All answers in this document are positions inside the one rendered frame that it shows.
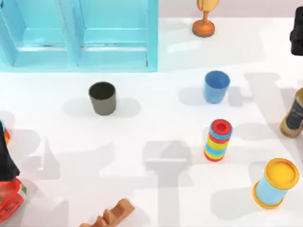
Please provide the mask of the grey cup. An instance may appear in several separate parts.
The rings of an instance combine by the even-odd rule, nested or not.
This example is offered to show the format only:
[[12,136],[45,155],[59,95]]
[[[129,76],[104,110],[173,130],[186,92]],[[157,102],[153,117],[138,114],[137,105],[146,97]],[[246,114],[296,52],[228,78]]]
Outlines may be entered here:
[[98,115],[110,115],[116,110],[116,88],[109,82],[101,81],[91,85],[89,97]]

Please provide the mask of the blue cup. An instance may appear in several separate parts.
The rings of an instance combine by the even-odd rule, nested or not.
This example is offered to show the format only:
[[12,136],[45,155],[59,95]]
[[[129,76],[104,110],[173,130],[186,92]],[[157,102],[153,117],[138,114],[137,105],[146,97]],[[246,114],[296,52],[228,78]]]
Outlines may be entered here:
[[230,77],[223,71],[213,70],[205,76],[204,98],[211,104],[220,103],[230,85]]

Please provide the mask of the stack of coloured rings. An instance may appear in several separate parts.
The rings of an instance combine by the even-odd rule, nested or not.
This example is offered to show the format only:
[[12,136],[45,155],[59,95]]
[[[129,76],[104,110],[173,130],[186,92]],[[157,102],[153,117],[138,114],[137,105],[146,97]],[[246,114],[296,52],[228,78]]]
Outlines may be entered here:
[[208,160],[217,162],[224,158],[232,130],[232,125],[225,119],[216,119],[211,123],[204,148]]

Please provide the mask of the orange trophy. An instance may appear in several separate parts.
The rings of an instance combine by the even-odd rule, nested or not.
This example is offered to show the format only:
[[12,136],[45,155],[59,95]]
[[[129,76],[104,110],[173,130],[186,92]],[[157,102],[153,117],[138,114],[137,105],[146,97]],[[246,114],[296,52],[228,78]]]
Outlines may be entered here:
[[213,11],[220,0],[196,0],[197,8],[203,13],[202,19],[192,25],[192,32],[199,37],[210,37],[215,32],[215,25],[208,19],[209,12]]

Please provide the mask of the brown bread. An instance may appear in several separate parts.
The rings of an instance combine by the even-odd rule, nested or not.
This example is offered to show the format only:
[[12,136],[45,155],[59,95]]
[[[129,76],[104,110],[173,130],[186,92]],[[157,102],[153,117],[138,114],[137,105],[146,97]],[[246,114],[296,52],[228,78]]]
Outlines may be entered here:
[[134,210],[132,203],[123,198],[112,209],[105,209],[102,216],[98,215],[93,224],[82,223],[79,227],[117,227]]

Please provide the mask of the light blue rack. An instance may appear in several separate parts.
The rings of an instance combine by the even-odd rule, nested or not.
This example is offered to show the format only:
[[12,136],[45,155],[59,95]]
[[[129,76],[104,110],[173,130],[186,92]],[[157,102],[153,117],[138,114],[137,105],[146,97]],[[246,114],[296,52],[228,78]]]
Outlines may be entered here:
[[158,68],[159,0],[0,0],[0,72]]

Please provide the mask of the golden bottle with black label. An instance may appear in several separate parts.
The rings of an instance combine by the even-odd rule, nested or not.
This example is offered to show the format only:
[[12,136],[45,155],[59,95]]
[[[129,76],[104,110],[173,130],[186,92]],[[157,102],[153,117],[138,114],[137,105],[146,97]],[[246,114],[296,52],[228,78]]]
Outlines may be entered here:
[[280,123],[280,131],[290,138],[296,138],[303,131],[303,87],[294,97],[291,108]]

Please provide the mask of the yellow and blue can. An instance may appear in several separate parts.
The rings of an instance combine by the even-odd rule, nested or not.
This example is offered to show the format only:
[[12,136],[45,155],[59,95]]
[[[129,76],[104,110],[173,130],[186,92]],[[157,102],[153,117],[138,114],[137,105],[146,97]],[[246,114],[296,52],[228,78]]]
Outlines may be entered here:
[[266,164],[262,178],[255,183],[253,199],[264,209],[275,209],[283,202],[287,192],[297,185],[299,177],[299,170],[293,162],[274,158]]

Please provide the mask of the red and white packet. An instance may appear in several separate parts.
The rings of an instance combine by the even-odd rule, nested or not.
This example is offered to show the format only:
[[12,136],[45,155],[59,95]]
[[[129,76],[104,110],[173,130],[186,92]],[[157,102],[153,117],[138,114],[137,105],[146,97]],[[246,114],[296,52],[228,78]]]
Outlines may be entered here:
[[[3,128],[6,144],[10,135]],[[27,188],[16,177],[12,181],[0,182],[0,226],[4,224],[23,205],[27,196]]]

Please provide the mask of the black blocky object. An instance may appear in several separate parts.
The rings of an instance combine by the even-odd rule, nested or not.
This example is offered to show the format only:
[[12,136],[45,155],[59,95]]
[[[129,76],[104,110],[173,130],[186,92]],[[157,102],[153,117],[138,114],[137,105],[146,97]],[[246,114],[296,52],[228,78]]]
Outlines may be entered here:
[[303,6],[295,11],[294,27],[290,33],[291,53],[303,56]]

